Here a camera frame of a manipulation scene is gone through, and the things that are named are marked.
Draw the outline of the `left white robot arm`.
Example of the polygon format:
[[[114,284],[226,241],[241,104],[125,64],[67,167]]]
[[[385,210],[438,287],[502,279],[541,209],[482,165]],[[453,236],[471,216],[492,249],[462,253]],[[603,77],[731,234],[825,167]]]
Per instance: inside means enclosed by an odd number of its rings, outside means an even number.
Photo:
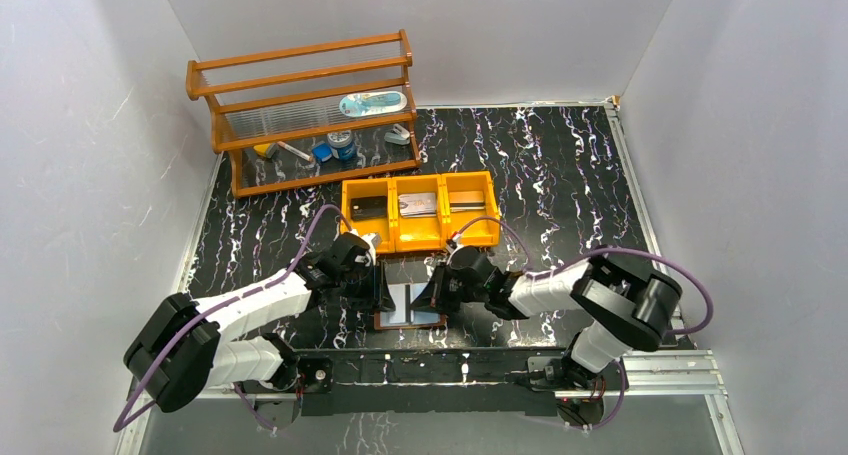
[[[332,302],[376,309],[380,243],[376,232],[345,232],[329,249],[303,254],[293,270],[241,289],[197,300],[172,294],[133,340],[124,365],[166,413],[210,387],[243,382],[281,391],[302,387],[309,374],[295,350],[278,336],[248,333]]]

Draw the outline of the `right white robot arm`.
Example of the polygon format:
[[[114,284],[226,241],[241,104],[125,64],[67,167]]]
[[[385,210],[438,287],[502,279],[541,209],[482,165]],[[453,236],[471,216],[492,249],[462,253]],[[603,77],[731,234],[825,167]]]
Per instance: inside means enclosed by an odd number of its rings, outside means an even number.
[[[555,368],[585,386],[625,353],[657,350],[682,296],[671,277],[629,262],[632,253],[604,247],[572,266],[530,272],[502,270],[480,249],[464,246],[434,269],[411,307],[447,315],[464,303],[481,303],[500,319],[519,320],[576,305],[593,322]]]

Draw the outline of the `yellow three-compartment bin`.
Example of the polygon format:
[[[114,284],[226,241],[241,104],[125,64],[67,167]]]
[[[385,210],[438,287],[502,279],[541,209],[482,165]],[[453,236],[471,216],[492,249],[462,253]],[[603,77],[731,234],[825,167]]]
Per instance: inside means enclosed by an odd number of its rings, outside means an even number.
[[[379,254],[436,251],[449,238],[493,247],[500,242],[494,182],[487,171],[346,180],[343,232],[376,233]]]

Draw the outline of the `brown leather card holder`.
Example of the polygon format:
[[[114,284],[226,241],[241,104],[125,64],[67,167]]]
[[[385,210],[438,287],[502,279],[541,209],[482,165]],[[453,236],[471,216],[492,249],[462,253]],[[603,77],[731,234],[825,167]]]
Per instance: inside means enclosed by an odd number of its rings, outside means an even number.
[[[377,311],[374,327],[377,331],[391,329],[423,329],[447,325],[447,317],[434,312],[414,310],[412,302],[424,291],[426,283],[389,284],[387,295],[394,308]]]

